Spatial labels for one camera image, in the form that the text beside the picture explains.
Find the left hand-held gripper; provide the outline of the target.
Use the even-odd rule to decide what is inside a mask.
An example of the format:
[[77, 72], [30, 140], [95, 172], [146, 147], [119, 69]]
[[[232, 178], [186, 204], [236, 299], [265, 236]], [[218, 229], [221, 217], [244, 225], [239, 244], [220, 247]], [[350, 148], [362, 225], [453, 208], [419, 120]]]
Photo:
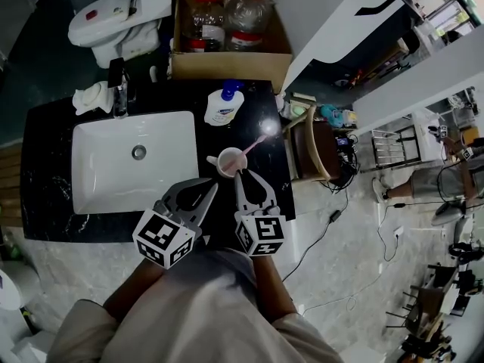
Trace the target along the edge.
[[219, 185], [214, 178], [193, 178], [174, 184], [144, 211], [134, 232], [138, 252], [162, 268], [185, 258], [201, 236], [200, 228]]

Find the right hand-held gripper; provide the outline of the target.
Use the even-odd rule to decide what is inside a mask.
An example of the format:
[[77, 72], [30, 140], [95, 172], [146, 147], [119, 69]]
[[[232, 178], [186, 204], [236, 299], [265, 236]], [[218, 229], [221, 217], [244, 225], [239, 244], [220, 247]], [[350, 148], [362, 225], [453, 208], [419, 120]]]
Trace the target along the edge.
[[273, 187], [250, 169], [234, 177], [237, 210], [235, 235], [248, 256], [270, 256], [283, 245], [286, 219], [280, 214]]

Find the pink toothbrush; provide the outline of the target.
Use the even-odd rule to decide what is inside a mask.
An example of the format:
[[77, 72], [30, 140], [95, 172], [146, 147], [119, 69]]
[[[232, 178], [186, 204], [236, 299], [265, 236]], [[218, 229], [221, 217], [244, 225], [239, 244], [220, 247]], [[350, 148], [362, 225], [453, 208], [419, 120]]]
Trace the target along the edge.
[[244, 156], [246, 156], [255, 146], [257, 146], [258, 144], [261, 144], [267, 137], [268, 137], [267, 135], [261, 135], [261, 136], [259, 136], [256, 139], [256, 141], [254, 141], [249, 147], [247, 147], [240, 154], [238, 154], [232, 161], [230, 161], [227, 164], [225, 164], [222, 167], [222, 171], [227, 172], [233, 166], [235, 166], [236, 164], [238, 164]]

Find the white cup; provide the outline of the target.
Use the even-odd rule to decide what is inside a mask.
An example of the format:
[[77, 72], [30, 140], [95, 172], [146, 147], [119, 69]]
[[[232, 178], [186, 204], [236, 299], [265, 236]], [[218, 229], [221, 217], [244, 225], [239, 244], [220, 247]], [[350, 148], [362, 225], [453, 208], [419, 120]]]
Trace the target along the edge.
[[225, 148], [217, 157], [207, 156], [206, 161], [216, 168], [223, 178], [233, 178], [238, 170], [247, 168], [247, 157], [236, 147]]

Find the person's right forearm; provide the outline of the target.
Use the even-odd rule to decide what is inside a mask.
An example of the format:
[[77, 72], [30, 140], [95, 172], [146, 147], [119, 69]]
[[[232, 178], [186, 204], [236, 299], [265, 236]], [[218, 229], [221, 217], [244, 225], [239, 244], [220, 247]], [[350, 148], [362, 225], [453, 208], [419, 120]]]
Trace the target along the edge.
[[295, 314], [296, 307], [270, 256], [252, 258], [256, 277], [257, 304], [262, 316], [273, 323], [286, 315]]

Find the person's left forearm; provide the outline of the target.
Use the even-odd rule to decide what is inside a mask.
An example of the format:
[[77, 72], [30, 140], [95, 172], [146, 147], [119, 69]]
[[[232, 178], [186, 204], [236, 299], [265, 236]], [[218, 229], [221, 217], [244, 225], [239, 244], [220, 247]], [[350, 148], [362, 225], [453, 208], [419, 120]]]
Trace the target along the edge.
[[163, 275], [158, 264], [144, 259], [131, 275], [108, 297], [103, 308], [118, 323], [129, 313], [133, 305]]

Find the wooden chair brown seat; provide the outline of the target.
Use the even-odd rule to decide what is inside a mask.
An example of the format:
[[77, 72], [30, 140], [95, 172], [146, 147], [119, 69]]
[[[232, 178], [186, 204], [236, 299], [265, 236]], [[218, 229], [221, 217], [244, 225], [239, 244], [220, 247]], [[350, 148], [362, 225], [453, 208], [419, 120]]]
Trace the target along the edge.
[[342, 175], [333, 129], [326, 122], [314, 121], [316, 108], [311, 105], [282, 129], [292, 163], [293, 184], [334, 182]]

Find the white rectangular sink basin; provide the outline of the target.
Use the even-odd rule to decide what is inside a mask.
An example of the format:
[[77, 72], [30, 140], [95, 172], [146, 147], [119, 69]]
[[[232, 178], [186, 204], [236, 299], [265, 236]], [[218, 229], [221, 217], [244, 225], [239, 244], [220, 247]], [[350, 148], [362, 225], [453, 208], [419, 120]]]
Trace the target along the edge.
[[[139, 144], [147, 154], [134, 160], [132, 149]], [[71, 179], [78, 215], [143, 211], [175, 183], [197, 176], [190, 111], [104, 119], [73, 130]]]

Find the white soap bottle blue pump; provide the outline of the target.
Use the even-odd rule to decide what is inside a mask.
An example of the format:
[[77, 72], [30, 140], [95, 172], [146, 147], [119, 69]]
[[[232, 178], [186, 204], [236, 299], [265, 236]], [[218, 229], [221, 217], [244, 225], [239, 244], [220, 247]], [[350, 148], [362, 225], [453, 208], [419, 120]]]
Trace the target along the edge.
[[243, 86], [239, 80], [226, 79], [222, 89], [208, 95], [205, 123], [211, 126], [228, 125], [244, 103], [244, 94], [240, 91]]

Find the green white container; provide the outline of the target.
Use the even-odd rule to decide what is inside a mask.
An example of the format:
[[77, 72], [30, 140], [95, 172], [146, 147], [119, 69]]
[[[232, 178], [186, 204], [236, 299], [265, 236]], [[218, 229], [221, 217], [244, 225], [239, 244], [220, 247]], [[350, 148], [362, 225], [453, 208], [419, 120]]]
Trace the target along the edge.
[[307, 109], [309, 108], [308, 104], [302, 103], [300, 101], [290, 101], [290, 116], [291, 119], [296, 119], [299, 116], [302, 116]]

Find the person's light shirt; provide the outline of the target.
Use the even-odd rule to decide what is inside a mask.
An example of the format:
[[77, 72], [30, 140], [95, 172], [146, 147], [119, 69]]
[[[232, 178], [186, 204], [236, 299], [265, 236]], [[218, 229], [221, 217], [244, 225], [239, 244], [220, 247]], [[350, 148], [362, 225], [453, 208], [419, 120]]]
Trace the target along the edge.
[[200, 250], [165, 270], [121, 323], [77, 301], [46, 363], [343, 363], [296, 310], [269, 323], [252, 258]]

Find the teal cloth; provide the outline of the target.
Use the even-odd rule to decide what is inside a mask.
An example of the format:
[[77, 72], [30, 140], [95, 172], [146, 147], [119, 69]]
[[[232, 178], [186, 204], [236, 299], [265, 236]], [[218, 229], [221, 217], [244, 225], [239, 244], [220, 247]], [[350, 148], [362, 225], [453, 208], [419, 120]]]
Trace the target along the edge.
[[342, 111], [335, 106], [330, 104], [321, 105], [320, 114], [332, 127], [342, 128], [344, 126]]

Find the chrome faucet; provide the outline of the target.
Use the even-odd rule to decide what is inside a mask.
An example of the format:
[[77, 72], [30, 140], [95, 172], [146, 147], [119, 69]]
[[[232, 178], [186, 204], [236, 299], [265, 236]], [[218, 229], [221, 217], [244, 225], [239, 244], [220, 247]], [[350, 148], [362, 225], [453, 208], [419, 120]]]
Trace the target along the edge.
[[107, 87], [113, 94], [112, 112], [115, 119], [128, 116], [130, 78], [122, 57], [113, 59], [108, 69]]

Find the large open cardboard box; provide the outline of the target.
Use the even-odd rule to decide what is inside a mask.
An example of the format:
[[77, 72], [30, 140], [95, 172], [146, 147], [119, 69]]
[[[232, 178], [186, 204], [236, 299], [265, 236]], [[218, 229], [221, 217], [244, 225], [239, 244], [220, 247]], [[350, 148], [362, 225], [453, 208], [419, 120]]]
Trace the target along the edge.
[[194, 0], [177, 0], [171, 53], [173, 79], [267, 80], [274, 93], [283, 87], [292, 61], [292, 51], [283, 23], [274, 11], [256, 52], [185, 52], [182, 18]]

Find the metal rack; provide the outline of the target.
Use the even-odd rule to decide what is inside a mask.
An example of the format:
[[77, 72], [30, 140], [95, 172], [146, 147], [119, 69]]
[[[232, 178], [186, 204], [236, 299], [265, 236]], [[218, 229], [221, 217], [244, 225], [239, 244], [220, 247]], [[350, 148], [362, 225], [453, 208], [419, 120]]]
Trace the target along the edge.
[[375, 170], [408, 167], [421, 161], [414, 126], [407, 126], [395, 132], [374, 129], [371, 131], [371, 144]]

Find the white crumpled cloth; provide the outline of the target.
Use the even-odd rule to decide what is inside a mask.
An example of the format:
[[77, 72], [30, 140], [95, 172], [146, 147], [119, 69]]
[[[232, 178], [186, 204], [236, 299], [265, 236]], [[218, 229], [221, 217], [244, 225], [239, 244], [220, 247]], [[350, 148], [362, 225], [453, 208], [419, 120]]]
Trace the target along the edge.
[[72, 104], [77, 116], [96, 109], [109, 113], [113, 108], [113, 89], [108, 88], [107, 81], [96, 82], [87, 89], [77, 89]]

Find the wooden slatted panel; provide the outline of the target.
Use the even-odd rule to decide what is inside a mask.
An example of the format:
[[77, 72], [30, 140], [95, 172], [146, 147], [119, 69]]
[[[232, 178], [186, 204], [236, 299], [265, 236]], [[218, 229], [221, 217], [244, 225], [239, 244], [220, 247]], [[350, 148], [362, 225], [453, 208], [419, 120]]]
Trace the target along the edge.
[[0, 147], [0, 226], [23, 226], [20, 200], [21, 151], [21, 143]]

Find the white folding table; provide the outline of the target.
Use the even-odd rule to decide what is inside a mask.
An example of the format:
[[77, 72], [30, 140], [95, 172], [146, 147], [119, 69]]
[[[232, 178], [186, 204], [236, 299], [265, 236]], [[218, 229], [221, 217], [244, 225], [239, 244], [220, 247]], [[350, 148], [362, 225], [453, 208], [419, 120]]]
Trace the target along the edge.
[[439, 114], [426, 108], [416, 110], [411, 114], [414, 125], [420, 158], [423, 162], [442, 160], [442, 143], [430, 133], [429, 127], [440, 127]]

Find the clear plastic jug red cap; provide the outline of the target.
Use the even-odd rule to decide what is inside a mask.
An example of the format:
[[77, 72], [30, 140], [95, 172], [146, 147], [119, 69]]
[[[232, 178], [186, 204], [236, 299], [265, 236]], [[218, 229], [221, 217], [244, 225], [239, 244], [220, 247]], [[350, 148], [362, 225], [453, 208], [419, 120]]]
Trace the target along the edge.
[[194, 0], [183, 26], [186, 51], [218, 52], [224, 48], [225, 13], [222, 0]]
[[224, 0], [225, 50], [257, 51], [273, 6], [272, 0]]

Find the white toilet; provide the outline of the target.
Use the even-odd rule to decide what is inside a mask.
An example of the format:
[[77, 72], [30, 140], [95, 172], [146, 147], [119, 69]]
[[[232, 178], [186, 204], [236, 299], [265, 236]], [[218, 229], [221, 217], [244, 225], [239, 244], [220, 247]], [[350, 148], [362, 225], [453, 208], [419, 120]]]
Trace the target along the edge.
[[114, 59], [155, 51], [161, 19], [171, 12], [172, 0], [97, 0], [71, 20], [68, 39], [91, 49], [97, 65], [107, 69]]

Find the dark brown chair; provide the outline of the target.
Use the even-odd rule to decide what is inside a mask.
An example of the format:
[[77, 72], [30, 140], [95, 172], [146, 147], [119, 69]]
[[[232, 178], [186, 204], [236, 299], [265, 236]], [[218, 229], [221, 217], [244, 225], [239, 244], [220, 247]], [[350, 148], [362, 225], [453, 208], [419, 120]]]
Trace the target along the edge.
[[405, 329], [419, 337], [433, 327], [440, 316], [445, 293], [442, 288], [416, 287], [402, 292], [400, 306], [393, 312], [385, 312], [390, 317], [388, 329]]

